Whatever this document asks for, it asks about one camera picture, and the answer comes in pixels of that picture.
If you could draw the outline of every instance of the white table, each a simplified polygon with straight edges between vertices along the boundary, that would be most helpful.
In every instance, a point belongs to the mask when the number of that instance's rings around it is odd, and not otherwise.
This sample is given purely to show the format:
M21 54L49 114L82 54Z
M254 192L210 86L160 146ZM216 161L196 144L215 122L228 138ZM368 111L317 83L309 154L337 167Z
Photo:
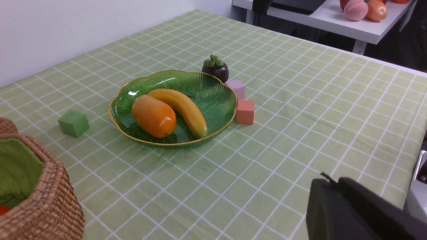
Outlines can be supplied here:
M388 2L387 18L379 23L370 22L366 19L358 22L348 20L339 6L339 0L326 0L326 2L311 15L304 15L273 7L269 8L267 15L354 38L356 42L353 52L363 55L367 43L378 44L397 21L406 14L406 19L401 26L401 28L403 28L409 20L415 2L416 0L408 4ZM254 19L252 3L253 0L233 0L234 6L247 9L246 23L248 24L252 24Z

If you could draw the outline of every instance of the pink peach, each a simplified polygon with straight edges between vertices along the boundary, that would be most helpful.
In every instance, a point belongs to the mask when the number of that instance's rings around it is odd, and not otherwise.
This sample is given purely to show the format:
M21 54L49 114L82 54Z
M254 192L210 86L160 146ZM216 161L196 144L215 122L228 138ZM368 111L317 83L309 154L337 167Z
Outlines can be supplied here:
M349 20L360 21L368 14L368 4L364 0L350 0L344 8L344 14Z

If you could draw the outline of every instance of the green plate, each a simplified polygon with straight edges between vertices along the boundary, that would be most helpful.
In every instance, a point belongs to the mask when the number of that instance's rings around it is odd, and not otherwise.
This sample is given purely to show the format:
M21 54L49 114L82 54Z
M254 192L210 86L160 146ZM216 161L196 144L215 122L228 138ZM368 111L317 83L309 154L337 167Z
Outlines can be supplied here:
M166 139L153 138L142 130L132 117L133 102L158 88L180 91L193 100L206 120L209 135L195 139L179 114L176 114L174 133ZM124 85L111 102L108 112L119 131L128 138L149 146L179 148L193 147L218 135L233 121L236 106L235 92L218 78L206 73L167 70Z

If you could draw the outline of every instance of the mangosteen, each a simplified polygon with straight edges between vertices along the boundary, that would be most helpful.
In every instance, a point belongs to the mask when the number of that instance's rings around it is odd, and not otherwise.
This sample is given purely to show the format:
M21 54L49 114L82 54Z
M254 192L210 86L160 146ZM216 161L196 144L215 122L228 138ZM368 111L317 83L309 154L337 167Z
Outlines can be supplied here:
M203 62L203 73L207 73L217 77L223 83L228 80L228 67L218 56L211 55L210 59L206 59Z

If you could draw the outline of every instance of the lavender cube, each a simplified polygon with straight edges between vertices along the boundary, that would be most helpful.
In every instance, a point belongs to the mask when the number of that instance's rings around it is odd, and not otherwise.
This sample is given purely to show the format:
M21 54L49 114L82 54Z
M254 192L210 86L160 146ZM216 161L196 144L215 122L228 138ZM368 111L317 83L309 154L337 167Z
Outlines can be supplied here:
M234 90L238 99L245 99L246 86L241 81L233 79L225 84Z

